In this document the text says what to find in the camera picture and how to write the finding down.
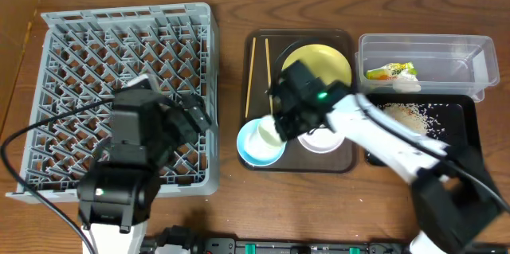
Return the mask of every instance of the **green led indicator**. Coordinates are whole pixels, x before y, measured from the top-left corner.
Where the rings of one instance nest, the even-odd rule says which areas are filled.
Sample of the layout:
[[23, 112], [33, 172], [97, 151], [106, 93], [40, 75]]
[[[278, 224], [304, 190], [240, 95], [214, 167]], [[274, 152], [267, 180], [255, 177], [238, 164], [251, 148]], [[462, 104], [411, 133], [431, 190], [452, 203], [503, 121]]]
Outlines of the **green led indicator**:
[[319, 95], [317, 95], [317, 98], [324, 99], [327, 96], [328, 96], [328, 94], [326, 92], [321, 92], [321, 93], [319, 93]]

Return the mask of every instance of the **wooden chopstick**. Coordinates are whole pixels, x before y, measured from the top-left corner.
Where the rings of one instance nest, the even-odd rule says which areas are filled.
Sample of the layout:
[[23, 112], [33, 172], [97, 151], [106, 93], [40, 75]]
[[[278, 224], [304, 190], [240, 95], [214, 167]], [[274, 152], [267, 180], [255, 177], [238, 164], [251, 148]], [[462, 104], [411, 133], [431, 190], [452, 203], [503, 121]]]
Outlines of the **wooden chopstick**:
[[248, 93], [246, 94], [246, 112], [245, 112], [245, 118], [248, 118], [248, 108], [249, 108], [249, 93], [252, 89], [252, 74], [253, 74], [253, 59], [255, 58], [255, 42], [257, 39], [253, 38], [252, 43], [252, 56], [249, 60], [249, 77], [248, 77]]
[[[268, 88], [271, 88], [271, 60], [269, 59], [269, 39], [265, 38], [265, 61], [268, 66]], [[269, 108], [273, 114], [273, 96], [269, 95]]]

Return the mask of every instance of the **clear plastic bin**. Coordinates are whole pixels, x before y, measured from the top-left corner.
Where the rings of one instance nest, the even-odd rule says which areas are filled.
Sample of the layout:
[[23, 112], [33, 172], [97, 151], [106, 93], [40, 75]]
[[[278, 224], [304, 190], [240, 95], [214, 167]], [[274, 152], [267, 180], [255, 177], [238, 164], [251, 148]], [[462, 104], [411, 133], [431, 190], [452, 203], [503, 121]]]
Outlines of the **clear plastic bin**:
[[357, 55], [363, 92], [395, 92], [392, 81], [365, 77], [368, 70], [389, 63], [413, 62], [420, 93], [462, 94], [481, 101], [484, 89], [500, 82], [494, 43], [486, 36], [365, 34]]

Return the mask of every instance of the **wooden tabletop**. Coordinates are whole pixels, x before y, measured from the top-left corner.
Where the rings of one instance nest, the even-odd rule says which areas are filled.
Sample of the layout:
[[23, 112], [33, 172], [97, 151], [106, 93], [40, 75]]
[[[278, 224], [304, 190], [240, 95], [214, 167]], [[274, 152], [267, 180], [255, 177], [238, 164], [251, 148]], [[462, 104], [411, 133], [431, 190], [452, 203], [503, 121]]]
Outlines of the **wooden tabletop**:
[[[244, 43], [255, 29], [345, 29], [355, 42], [364, 33], [490, 36], [501, 81], [477, 104], [478, 125], [487, 167], [510, 200], [510, 0], [41, 0], [37, 13], [182, 2], [209, 3], [220, 29], [221, 181], [209, 197], [157, 199], [148, 234], [172, 225], [282, 240], [411, 241], [418, 233], [407, 185], [391, 170], [358, 162], [349, 174], [281, 174], [248, 171], [239, 163]], [[3, 139], [29, 122], [46, 30], [37, 15]], [[9, 148], [17, 168], [24, 143], [23, 136]], [[14, 180], [2, 168], [0, 193], [13, 190]], [[80, 252], [77, 235], [44, 206], [3, 196], [0, 204], [0, 252]], [[77, 216], [77, 203], [58, 206]], [[510, 244], [509, 225], [505, 214], [478, 240]]]

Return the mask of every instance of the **gray plastic dish rack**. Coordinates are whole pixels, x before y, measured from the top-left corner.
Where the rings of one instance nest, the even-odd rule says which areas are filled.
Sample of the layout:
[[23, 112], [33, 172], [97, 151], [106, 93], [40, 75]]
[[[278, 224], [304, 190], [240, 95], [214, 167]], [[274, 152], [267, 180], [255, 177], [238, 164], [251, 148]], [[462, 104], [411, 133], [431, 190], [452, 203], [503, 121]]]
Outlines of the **gray plastic dish rack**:
[[[205, 3], [65, 11], [41, 15], [49, 31], [30, 123], [113, 97], [143, 73], [156, 75], [164, 95], [194, 92], [213, 125], [180, 147], [163, 167], [158, 197], [209, 195], [219, 183], [218, 26]], [[77, 201], [76, 187], [97, 145], [111, 134], [111, 104], [29, 132], [20, 175], [50, 201]], [[7, 193], [37, 200], [18, 184]]]

